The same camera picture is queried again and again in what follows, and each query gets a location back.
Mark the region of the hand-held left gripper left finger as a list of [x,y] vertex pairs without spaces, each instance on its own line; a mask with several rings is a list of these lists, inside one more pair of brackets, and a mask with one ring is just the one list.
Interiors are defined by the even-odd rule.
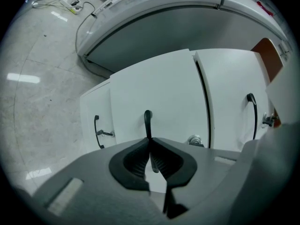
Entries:
[[116,153],[110,160],[111,175],[126,189],[149,191],[145,168],[150,158],[149,140],[144,138]]

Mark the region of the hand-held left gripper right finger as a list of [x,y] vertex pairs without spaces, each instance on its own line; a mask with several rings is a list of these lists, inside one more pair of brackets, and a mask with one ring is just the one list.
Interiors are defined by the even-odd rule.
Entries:
[[160,172],[166,180],[163,213],[170,219],[175,218],[188,209],[175,201],[172,190],[189,183],[197,170],[196,160],[158,138],[150,140],[150,159],[154,172]]

